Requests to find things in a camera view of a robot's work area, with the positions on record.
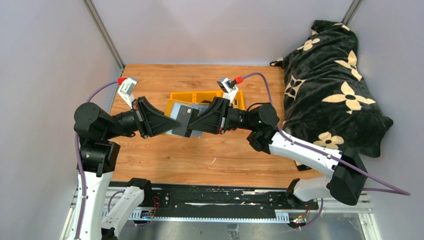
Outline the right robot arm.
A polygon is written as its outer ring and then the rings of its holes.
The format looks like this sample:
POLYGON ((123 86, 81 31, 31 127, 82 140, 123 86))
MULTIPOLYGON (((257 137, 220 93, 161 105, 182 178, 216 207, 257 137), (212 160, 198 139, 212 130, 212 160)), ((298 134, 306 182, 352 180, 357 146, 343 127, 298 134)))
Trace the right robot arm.
POLYGON ((296 178, 283 200, 292 209, 320 198, 334 198, 355 206, 363 191, 366 168, 354 150, 344 151, 316 146, 278 130, 279 117, 269 102, 247 110, 234 108, 229 100, 215 97, 209 107, 191 119, 188 128, 209 134, 249 130, 249 145, 257 152, 290 158, 322 174, 311 179, 296 178))

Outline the yellow leather card holder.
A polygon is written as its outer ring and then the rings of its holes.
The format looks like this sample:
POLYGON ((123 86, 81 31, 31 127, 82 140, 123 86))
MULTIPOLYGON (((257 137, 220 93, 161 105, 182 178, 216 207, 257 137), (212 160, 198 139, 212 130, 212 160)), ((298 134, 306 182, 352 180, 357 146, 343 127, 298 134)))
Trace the yellow leather card holder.
POLYGON ((168 130, 165 134, 181 138, 200 138, 203 132, 189 129, 189 121, 203 113, 208 107, 208 103, 190 103, 169 99, 164 114, 171 119, 177 120, 180 126, 168 130))

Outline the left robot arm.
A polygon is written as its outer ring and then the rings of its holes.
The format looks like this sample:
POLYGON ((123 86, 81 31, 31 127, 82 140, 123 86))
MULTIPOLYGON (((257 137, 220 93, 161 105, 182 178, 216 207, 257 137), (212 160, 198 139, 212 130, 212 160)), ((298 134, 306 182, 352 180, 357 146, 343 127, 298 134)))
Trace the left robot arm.
POLYGON ((116 240, 133 211, 160 199, 144 178, 132 178, 123 195, 104 214, 106 194, 116 168, 120 145, 116 137, 132 138, 136 133, 149 138, 178 128, 181 124, 155 107, 145 97, 134 100, 131 110, 109 115, 93 102, 80 105, 74 113, 78 193, 70 240, 116 240))

